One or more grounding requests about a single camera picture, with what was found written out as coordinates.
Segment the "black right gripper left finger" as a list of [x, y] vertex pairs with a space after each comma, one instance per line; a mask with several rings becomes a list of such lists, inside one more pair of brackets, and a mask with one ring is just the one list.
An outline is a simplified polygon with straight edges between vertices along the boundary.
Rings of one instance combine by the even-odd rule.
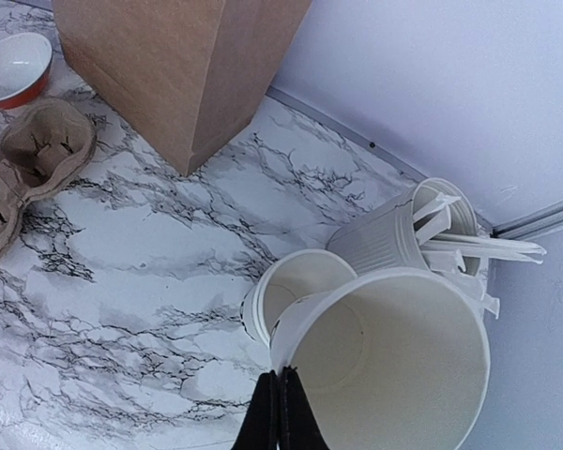
[[275, 450], [277, 442], [278, 380], [270, 371], [258, 378], [233, 450]]

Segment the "white paper coffee cup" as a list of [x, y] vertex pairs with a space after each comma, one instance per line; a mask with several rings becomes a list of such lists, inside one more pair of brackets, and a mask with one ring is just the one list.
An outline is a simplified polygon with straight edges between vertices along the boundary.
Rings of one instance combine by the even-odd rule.
[[381, 269], [304, 296], [275, 322], [270, 356], [295, 368], [333, 449], [456, 449], [479, 416], [489, 341], [445, 278]]

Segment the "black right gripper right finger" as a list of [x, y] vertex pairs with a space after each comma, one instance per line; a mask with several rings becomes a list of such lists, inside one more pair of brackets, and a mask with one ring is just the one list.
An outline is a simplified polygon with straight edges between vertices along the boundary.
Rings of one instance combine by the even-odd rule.
[[279, 388], [279, 448], [328, 450], [295, 368], [282, 370]]

